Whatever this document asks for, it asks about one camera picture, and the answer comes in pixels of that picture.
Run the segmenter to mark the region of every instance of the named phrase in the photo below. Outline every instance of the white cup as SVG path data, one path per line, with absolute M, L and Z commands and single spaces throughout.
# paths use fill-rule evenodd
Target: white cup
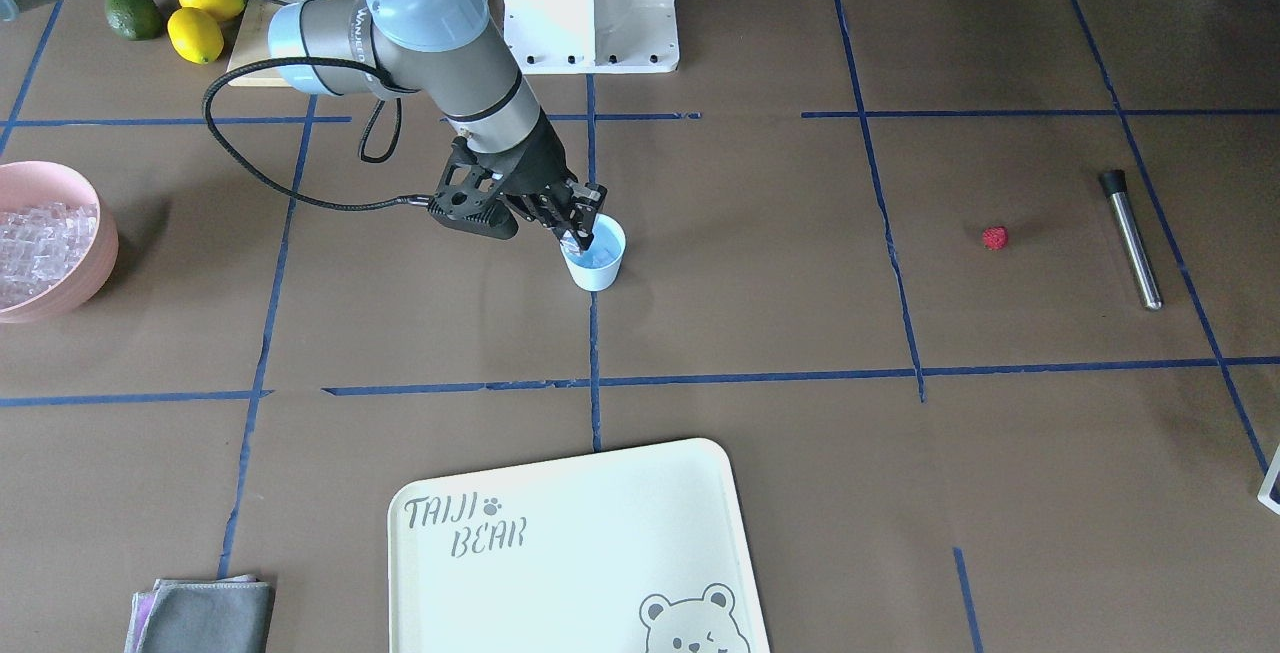
M 604 289 L 613 284 L 622 266 L 622 252 L 627 248 L 627 236 L 617 220 L 604 214 L 595 215 L 591 225 L 595 239 L 582 255 L 575 256 L 561 247 L 564 265 L 568 266 L 573 283 L 581 289 Z

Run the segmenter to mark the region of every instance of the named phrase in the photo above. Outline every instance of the folded towel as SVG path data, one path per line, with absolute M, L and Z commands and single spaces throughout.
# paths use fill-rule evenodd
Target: folded towel
M 271 584 L 253 576 L 157 580 L 133 594 L 124 653 L 261 653 Z

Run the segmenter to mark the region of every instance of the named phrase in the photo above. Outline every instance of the white tray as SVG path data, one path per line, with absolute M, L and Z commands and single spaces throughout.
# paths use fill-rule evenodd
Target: white tray
M 411 483 L 387 539 L 392 653 L 769 650 L 710 440 Z

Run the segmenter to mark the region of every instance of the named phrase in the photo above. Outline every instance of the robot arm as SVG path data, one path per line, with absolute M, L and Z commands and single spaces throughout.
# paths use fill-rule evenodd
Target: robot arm
M 0 0 L 0 18 L 50 1 Z M 511 238 L 518 215 L 572 254 L 590 247 L 607 191 L 579 183 L 566 166 L 563 145 L 490 19 L 488 0 L 282 1 L 297 3 L 271 20 L 271 56 L 360 61 L 383 74 L 282 68 L 294 88 L 384 101 L 425 91 L 444 111 L 457 132 L 453 152 L 434 196 L 419 201 L 439 223 Z

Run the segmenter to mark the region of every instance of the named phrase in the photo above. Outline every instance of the raspberry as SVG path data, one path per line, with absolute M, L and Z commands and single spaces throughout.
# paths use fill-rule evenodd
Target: raspberry
M 1009 232 L 1005 225 L 996 225 L 982 232 L 982 243 L 992 251 L 998 251 L 1009 245 Z

